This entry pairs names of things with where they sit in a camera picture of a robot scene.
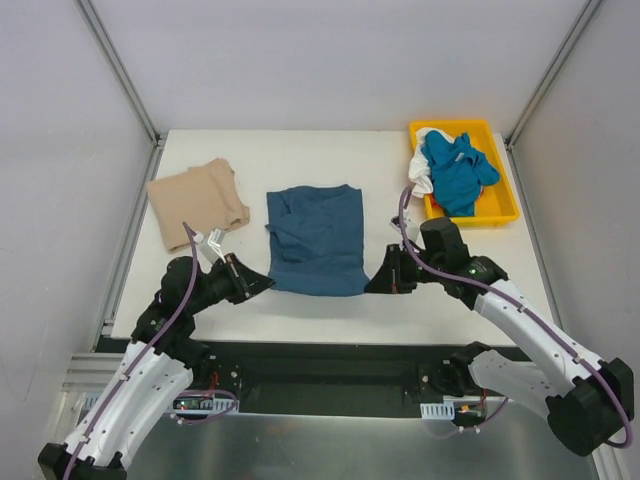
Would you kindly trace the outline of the dark blue t-shirt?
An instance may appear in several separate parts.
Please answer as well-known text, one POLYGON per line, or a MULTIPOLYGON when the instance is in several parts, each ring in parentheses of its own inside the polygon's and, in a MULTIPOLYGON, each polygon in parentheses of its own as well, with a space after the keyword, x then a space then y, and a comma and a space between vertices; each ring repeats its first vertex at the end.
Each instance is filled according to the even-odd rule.
POLYGON ((362 191, 347 184, 266 194, 268 276, 278 291, 350 297, 364 293, 362 191))

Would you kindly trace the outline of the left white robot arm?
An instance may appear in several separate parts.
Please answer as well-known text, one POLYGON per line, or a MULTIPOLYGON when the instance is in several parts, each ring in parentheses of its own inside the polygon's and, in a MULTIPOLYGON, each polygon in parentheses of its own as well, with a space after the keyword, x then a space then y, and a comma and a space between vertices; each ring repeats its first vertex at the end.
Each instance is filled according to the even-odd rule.
POLYGON ((135 454, 183 392, 210 394, 209 348, 194 339, 195 316, 226 301, 248 301, 273 280, 221 248, 225 232, 186 231, 191 253, 171 260, 140 315, 115 373, 62 443, 38 456, 47 479, 124 479, 135 454))

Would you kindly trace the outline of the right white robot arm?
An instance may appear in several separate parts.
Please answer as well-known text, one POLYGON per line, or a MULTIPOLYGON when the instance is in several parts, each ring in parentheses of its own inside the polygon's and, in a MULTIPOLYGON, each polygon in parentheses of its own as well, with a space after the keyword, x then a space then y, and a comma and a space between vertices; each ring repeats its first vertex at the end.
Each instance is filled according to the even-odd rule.
POLYGON ((499 393, 545 419, 560 443, 579 456, 601 445, 625 449, 632 444, 634 374, 624 361, 603 360, 543 319, 504 269, 470 254, 451 220, 422 223, 421 244, 404 216, 391 224, 401 241, 387 246, 366 292, 409 294, 420 284, 438 283, 501 330, 529 360, 511 361, 493 347, 472 342, 429 373, 433 389, 454 397, 477 389, 499 393))

